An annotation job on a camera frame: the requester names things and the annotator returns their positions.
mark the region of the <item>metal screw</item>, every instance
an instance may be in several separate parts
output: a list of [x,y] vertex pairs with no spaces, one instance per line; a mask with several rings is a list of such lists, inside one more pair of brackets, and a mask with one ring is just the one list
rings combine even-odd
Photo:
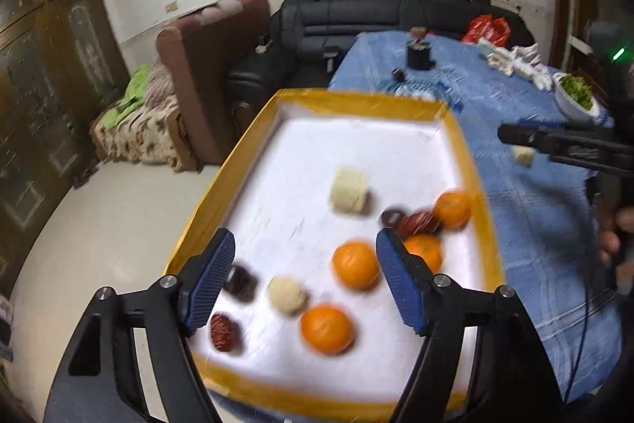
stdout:
[[500,287],[500,294],[502,294],[505,298],[512,298],[515,295],[515,289],[513,289],[513,287],[509,287],[508,285],[502,285]]
[[172,274],[168,274],[167,276],[161,278],[159,284],[163,287],[163,289],[169,289],[170,287],[176,285],[176,277],[172,276]]
[[97,291],[96,296],[97,296],[97,299],[105,300],[109,298],[110,296],[112,296],[113,292],[114,292],[114,289],[112,289],[112,287],[101,287]]
[[446,274],[437,274],[433,278],[433,282],[436,284],[437,287],[449,287],[449,284],[451,283],[451,278]]

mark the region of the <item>green cloth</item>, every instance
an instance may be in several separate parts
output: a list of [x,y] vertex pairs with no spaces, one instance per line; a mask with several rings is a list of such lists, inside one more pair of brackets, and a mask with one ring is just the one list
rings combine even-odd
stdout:
[[141,65],[126,87],[126,93],[123,98],[117,102],[116,106],[110,108],[106,114],[101,117],[101,123],[104,128],[111,130],[119,125],[119,123],[130,115],[134,110],[143,106],[143,95],[145,92],[145,83],[148,80],[150,66],[146,63]]

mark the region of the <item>wooden door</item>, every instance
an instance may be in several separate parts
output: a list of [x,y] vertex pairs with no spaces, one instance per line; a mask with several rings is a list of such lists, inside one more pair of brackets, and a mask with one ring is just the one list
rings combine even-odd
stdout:
[[0,290],[9,294],[31,246],[85,166],[74,132],[81,93],[58,68],[38,12],[0,34]]
[[72,82],[91,87],[83,116],[91,121],[123,96],[129,82],[103,0],[50,0],[44,10]]

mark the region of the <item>table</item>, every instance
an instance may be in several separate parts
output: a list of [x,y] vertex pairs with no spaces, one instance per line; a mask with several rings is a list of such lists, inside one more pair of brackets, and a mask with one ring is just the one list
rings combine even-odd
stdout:
[[454,104],[488,194],[506,282],[524,303],[565,392],[576,361],[584,319],[582,275],[591,299],[588,331],[570,401],[599,386],[621,353],[614,293],[596,253],[594,220],[584,194],[588,172],[537,155],[531,168],[515,164],[497,138],[502,122],[563,120],[549,92],[517,75],[490,69],[477,47],[430,35],[432,71],[406,69],[402,31],[364,33],[335,73],[333,90],[394,91],[392,70],[407,81],[440,83]]

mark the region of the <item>brown upholstered chair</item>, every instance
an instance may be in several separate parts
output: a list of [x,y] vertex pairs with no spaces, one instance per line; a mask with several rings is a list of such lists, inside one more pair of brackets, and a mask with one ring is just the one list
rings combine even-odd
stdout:
[[270,16],[267,0],[223,0],[181,17],[157,36],[189,142],[204,163],[223,163],[238,141],[242,128],[223,95],[224,77],[256,47]]

